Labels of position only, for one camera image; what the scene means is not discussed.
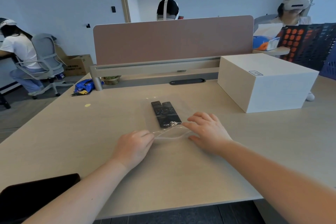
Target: white shirt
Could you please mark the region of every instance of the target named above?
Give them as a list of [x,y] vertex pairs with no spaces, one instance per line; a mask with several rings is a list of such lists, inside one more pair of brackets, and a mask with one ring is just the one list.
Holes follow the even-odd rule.
[[[275,19],[271,20],[270,23],[282,23],[283,26],[286,26],[279,17],[276,17]],[[300,17],[299,18],[299,22],[295,26],[298,26],[298,25],[309,25],[311,23],[312,23],[312,19],[311,19],[310,16]]]
[[[23,34],[6,37],[0,50],[15,53],[23,62],[37,61],[36,51],[31,40]],[[27,63],[24,66],[30,69],[41,68],[38,62]]]

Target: floor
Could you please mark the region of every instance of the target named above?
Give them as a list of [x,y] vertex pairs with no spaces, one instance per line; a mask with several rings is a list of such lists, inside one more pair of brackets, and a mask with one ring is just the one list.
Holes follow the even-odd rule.
[[[66,77],[66,82],[77,82],[82,76]],[[58,88],[64,93],[68,87]],[[38,114],[57,97],[48,90],[38,99],[32,99],[24,88],[19,88],[5,95],[11,109],[0,105],[0,143]],[[94,224],[264,224],[253,201],[236,202],[222,205],[211,205],[189,209],[172,210],[158,213],[147,213],[119,218],[95,221]]]

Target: black remote control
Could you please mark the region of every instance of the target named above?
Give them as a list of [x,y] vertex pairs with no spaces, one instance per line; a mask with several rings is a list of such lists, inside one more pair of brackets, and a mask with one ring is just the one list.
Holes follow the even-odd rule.
[[161,128],[168,128],[174,124],[182,123],[170,102],[152,102],[152,107]]

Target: neck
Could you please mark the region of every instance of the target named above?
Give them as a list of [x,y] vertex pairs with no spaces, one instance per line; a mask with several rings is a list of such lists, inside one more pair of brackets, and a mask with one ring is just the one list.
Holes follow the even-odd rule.
[[281,21],[288,26],[295,26],[299,23],[299,15],[283,15],[280,19]]

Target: desk divider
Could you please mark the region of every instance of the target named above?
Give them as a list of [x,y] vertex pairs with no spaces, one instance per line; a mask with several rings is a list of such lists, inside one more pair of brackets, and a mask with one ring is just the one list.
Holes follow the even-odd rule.
[[93,36],[98,66],[248,54],[253,17],[97,25]]

